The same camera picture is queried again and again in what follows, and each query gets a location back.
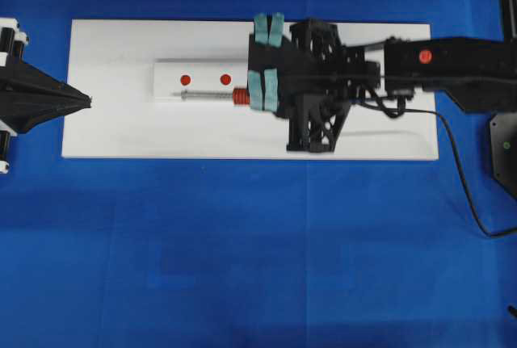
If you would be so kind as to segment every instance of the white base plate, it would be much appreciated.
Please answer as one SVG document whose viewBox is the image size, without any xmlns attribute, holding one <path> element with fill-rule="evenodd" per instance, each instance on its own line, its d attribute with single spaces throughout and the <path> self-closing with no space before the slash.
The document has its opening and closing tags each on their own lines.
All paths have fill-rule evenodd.
<svg viewBox="0 0 517 348">
<path fill-rule="evenodd" d="M 338 29 L 342 42 L 350 45 L 390 36 L 430 37 L 426 24 L 340 23 Z M 432 115 L 391 120 L 378 111 L 353 107 L 335 153 L 313 155 L 287 152 L 288 121 L 270 113 L 232 103 L 155 98 L 155 64 L 185 61 L 189 70 L 193 61 L 226 61 L 221 74 L 226 73 L 236 69 L 233 62 L 247 59 L 252 31 L 252 22 L 75 20 L 68 82 L 92 96 L 93 103 L 90 110 L 65 118 L 63 157 L 438 159 Z M 367 58 L 383 60 L 381 52 Z M 245 77 L 246 72 L 233 76 Z M 218 75 L 203 79 L 204 85 L 211 81 L 212 89 L 219 90 Z M 181 88 L 179 78 L 172 87 Z M 435 98 L 418 94 L 409 105 L 434 110 Z"/>
</svg>

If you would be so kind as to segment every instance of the red button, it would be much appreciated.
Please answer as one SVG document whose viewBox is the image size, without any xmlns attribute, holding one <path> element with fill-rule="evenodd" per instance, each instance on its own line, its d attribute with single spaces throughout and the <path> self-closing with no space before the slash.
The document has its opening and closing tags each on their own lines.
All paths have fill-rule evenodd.
<svg viewBox="0 0 517 348">
<path fill-rule="evenodd" d="M 422 64 L 429 64 L 433 60 L 433 54 L 429 49 L 423 49 L 418 55 L 418 59 Z"/>
<path fill-rule="evenodd" d="M 223 86 L 227 86 L 231 82 L 232 82 L 232 77 L 229 76 L 227 73 L 225 73 L 224 75 L 221 75 L 221 83 L 223 84 Z"/>
<path fill-rule="evenodd" d="M 184 86 L 188 86 L 189 84 L 191 84 L 191 77 L 188 75 L 183 75 L 179 80 L 181 81 L 181 84 L 183 84 Z"/>
</svg>

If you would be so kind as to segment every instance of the white block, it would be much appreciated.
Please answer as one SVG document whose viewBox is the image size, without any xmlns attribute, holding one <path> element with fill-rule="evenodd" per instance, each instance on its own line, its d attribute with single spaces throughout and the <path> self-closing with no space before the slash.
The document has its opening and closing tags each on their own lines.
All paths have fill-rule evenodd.
<svg viewBox="0 0 517 348">
<path fill-rule="evenodd" d="M 288 23 L 284 34 L 289 35 Z M 426 24 L 340 23 L 345 44 L 390 36 L 430 37 Z M 246 75 L 252 22 L 76 20 L 72 26 L 69 84 L 93 97 L 92 108 L 65 118 L 64 157 L 270 158 L 310 160 L 435 160 L 435 117 L 405 115 L 391 120 L 378 111 L 353 107 L 335 153 L 287 152 L 288 121 L 271 113 L 220 102 L 157 102 L 153 80 L 161 63 L 172 63 L 170 90 L 178 75 L 196 62 L 240 61 L 241 68 L 192 78 L 203 86 L 235 68 Z M 382 62 L 382 53 L 368 54 Z M 419 94 L 413 108 L 435 109 L 433 94 Z"/>
</svg>

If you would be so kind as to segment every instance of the wire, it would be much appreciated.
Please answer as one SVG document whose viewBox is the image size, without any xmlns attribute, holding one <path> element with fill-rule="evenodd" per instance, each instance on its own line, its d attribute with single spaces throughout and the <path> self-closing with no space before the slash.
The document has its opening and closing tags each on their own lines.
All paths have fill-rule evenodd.
<svg viewBox="0 0 517 348">
<path fill-rule="evenodd" d="M 385 111 L 385 109 L 386 109 L 391 112 L 399 111 L 398 108 L 387 108 L 384 105 L 383 105 L 384 107 L 378 107 L 378 106 L 372 106 L 372 105 L 366 104 L 366 103 L 357 103 L 357 104 L 359 104 L 361 107 L 365 107 L 370 110 Z M 406 108 L 405 112 L 432 114 L 432 115 L 436 115 L 442 121 L 442 124 L 445 127 L 445 131 L 447 132 L 449 141 L 451 142 L 452 152 L 454 154 L 454 161 L 456 162 L 456 168 L 458 169 L 458 174 L 460 175 L 461 185 L 463 186 L 463 190 L 465 192 L 465 195 L 467 196 L 467 200 L 469 201 L 470 211 L 472 212 L 474 220 L 476 221 L 476 224 L 479 227 L 479 229 L 487 237 L 489 237 L 491 239 L 498 238 L 498 237 L 505 237 L 507 235 L 511 235 L 512 233 L 517 233 L 517 227 L 503 229 L 502 231 L 497 231 L 495 233 L 492 233 L 481 221 L 481 218 L 477 214 L 477 210 L 476 210 L 476 207 L 473 202 L 473 197 L 470 194 L 469 185 L 467 183 L 467 179 L 466 179 L 464 171 L 463 171 L 463 166 L 461 165 L 460 153 L 459 153 L 457 145 L 456 145 L 456 140 L 454 139 L 454 136 L 452 135 L 451 127 L 449 126 L 449 123 L 447 122 L 445 117 L 436 111 L 430 111 L 430 110 L 416 110 L 413 108 Z"/>
<path fill-rule="evenodd" d="M 397 76 L 397 75 L 368 75 L 361 73 L 343 73 L 330 75 L 283 75 L 283 78 L 294 80 L 319 80 L 319 79 L 370 79 L 370 80 L 391 80 L 393 82 L 446 82 L 448 85 L 465 84 L 471 82 L 492 82 L 498 84 L 517 85 L 517 79 L 496 78 L 493 76 Z"/>
</svg>

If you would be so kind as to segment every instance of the black conical object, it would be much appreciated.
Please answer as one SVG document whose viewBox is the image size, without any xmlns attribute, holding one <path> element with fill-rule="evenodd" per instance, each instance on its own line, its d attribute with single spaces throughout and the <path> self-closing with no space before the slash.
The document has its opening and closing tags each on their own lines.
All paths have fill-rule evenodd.
<svg viewBox="0 0 517 348">
<path fill-rule="evenodd" d="M 0 120 L 17 133 L 91 107 L 91 99 L 18 57 L 0 64 Z"/>
</svg>

